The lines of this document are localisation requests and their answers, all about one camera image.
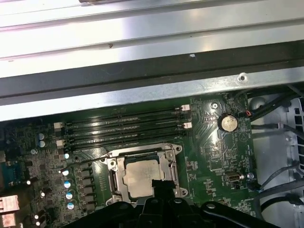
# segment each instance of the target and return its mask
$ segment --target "metal panel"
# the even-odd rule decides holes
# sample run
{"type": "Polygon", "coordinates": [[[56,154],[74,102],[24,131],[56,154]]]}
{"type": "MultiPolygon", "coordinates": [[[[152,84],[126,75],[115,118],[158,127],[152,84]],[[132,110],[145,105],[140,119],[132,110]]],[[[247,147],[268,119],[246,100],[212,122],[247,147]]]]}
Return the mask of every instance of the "metal panel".
{"type": "Polygon", "coordinates": [[[0,121],[304,81],[304,67],[0,106],[0,121]]]}
{"type": "MultiPolygon", "coordinates": [[[[264,98],[268,102],[274,99],[275,96],[264,96],[264,98]]],[[[295,108],[300,110],[302,117],[304,113],[301,110],[299,99],[294,99],[291,101],[289,108],[280,107],[263,118],[256,120],[254,124],[284,123],[295,127],[295,108]]],[[[290,165],[291,160],[299,160],[298,142],[293,133],[282,133],[278,130],[253,130],[253,137],[259,183],[263,183],[276,170],[290,165]]],[[[294,181],[292,171],[286,171],[272,180],[267,185],[267,188],[290,181],[294,181]]],[[[299,188],[292,192],[302,197],[303,190],[303,188],[299,188]]],[[[276,194],[261,201],[264,202],[270,198],[285,194],[276,194]]],[[[303,206],[294,206],[288,202],[281,202],[267,208],[263,215],[267,221],[279,227],[303,228],[303,211],[303,206]]]]}
{"type": "Polygon", "coordinates": [[[63,9],[2,15],[1,77],[304,39],[301,0],[153,2],[140,13],[133,1],[67,7],[74,23],[58,14],[63,9]],[[31,27],[15,28],[22,23],[31,27]]]}

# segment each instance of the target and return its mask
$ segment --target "gray cable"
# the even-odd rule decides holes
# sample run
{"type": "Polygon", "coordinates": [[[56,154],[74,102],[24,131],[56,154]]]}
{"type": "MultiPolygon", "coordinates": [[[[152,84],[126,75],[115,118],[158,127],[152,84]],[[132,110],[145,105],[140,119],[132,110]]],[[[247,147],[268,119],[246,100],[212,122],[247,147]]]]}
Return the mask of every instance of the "gray cable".
{"type": "Polygon", "coordinates": [[[275,177],[277,177],[278,175],[280,175],[282,172],[286,171],[286,170],[292,170],[292,169],[296,169],[299,168],[300,162],[299,161],[294,161],[292,165],[290,166],[286,166],[286,167],[282,167],[279,170],[275,171],[273,174],[271,174],[268,179],[261,185],[260,189],[264,189],[264,187],[270,182],[272,181],[275,177]]]}
{"type": "MultiPolygon", "coordinates": [[[[278,124],[271,123],[271,124],[263,124],[263,125],[251,125],[251,128],[256,129],[256,130],[278,129],[278,124]]],[[[304,133],[300,132],[299,130],[297,130],[297,129],[289,126],[289,125],[283,124],[283,130],[290,131],[290,132],[296,134],[297,136],[299,136],[301,139],[304,140],[304,133]]]]}
{"type": "Polygon", "coordinates": [[[304,176],[304,171],[300,169],[300,167],[296,167],[295,169],[300,175],[304,176]]]}
{"type": "Polygon", "coordinates": [[[292,181],[292,182],[289,182],[286,184],[281,184],[281,185],[275,186],[273,188],[269,188],[269,189],[261,192],[253,199],[253,208],[256,212],[256,217],[261,220],[264,220],[263,215],[262,215],[262,210],[261,210],[260,199],[267,197],[267,196],[277,194],[277,193],[297,189],[297,188],[300,188],[303,186],[304,186],[304,178],[302,178],[300,180],[292,181]]]}
{"type": "Polygon", "coordinates": [[[296,94],[304,98],[304,93],[301,92],[299,89],[294,87],[293,85],[287,85],[292,91],[294,91],[296,94]]]}

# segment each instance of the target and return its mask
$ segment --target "motherboard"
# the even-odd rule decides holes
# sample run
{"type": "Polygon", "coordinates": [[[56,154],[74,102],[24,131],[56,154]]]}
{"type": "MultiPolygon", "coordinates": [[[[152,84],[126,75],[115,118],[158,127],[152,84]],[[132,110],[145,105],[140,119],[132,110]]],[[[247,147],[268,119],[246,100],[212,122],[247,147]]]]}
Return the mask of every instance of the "motherboard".
{"type": "Polygon", "coordinates": [[[13,213],[14,225],[2,217],[3,227],[59,228],[117,201],[136,204],[152,195],[152,180],[173,181],[176,196],[198,206],[215,200],[254,216],[242,107],[246,95],[222,93],[6,123],[2,195],[27,194],[23,213],[13,213]]]}

